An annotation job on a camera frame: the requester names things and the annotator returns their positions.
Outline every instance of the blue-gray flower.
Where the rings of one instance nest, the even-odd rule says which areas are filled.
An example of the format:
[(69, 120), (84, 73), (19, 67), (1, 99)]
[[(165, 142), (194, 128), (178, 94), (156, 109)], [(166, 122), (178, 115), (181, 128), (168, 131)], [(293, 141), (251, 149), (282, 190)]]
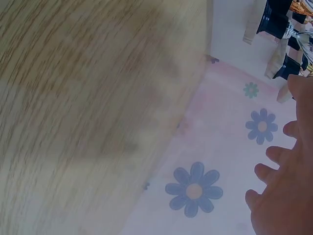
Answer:
[(261, 109), (260, 114), (256, 111), (251, 113), (253, 121), (246, 122), (246, 128), (251, 130), (248, 134), (249, 140), (256, 138), (257, 144), (263, 144), (266, 139), (268, 142), (273, 140), (272, 132), (278, 130), (277, 124), (273, 123), (275, 120), (274, 114), (269, 114), (266, 109)]
[(174, 178), (179, 184), (170, 183), (165, 191), (170, 195), (176, 195), (171, 202), (170, 208), (179, 210), (185, 206), (185, 215), (193, 218), (198, 213), (198, 207), (204, 212), (210, 213), (214, 206), (210, 199), (220, 199), (223, 190), (212, 186), (220, 177), (217, 170), (210, 170), (204, 174), (203, 163), (193, 163), (190, 174), (182, 167), (174, 171)]

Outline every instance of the human hand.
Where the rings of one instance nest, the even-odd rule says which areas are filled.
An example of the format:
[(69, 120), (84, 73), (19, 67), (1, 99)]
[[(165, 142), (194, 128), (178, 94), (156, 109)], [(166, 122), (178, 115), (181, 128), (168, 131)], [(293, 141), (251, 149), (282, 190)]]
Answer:
[(292, 150), (277, 146), (266, 150), (278, 170), (264, 164), (255, 167), (267, 184), (261, 195), (246, 192), (257, 235), (313, 234), (313, 78), (291, 75), (288, 87), (297, 102), (297, 121), (286, 124), (283, 132), (297, 141)]

